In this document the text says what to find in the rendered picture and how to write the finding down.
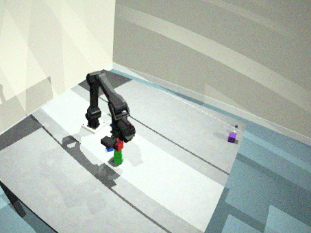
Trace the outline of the red block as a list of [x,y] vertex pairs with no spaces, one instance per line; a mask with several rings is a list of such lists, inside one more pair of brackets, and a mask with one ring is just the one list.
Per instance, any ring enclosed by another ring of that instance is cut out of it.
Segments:
[[116,144],[116,150],[119,151],[123,148],[123,141],[119,140],[118,138],[116,139],[116,141],[118,142],[118,144]]

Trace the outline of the green block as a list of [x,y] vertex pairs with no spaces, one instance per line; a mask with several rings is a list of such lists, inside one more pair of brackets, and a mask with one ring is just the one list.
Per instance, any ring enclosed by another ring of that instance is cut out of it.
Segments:
[[114,150],[114,159],[120,159],[120,160],[122,160],[122,157],[121,157],[121,150],[119,150],[119,151]]
[[120,160],[120,159],[114,159],[114,163],[115,163],[115,164],[122,164],[122,162],[123,162],[123,159],[122,159],[122,160]]

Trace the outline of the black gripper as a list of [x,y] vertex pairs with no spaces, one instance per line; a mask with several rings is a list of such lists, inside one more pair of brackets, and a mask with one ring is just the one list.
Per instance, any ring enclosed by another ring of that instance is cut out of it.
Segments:
[[120,131],[118,127],[114,127],[112,124],[110,124],[112,129],[110,130],[110,133],[112,134],[111,137],[105,136],[101,139],[101,144],[107,147],[108,149],[110,148],[115,148],[116,149],[116,144],[118,142],[116,139],[118,138],[119,140],[123,141],[123,139],[120,136],[117,136],[117,132]]

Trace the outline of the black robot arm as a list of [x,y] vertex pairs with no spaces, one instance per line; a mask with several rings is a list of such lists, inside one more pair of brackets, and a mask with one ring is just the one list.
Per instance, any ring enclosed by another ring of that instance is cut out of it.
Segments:
[[[108,109],[112,115],[112,125],[118,127],[120,130],[117,132],[117,136],[120,136],[125,143],[128,143],[133,137],[135,137],[136,130],[127,120],[127,117],[130,116],[127,102],[122,95],[116,93],[104,72],[91,72],[86,75],[86,81],[90,86],[90,106],[85,114],[85,117],[88,120],[87,127],[95,130],[100,125],[99,118],[101,118],[101,110],[98,107],[98,94],[100,87],[108,100]],[[122,113],[124,110],[125,112]]]

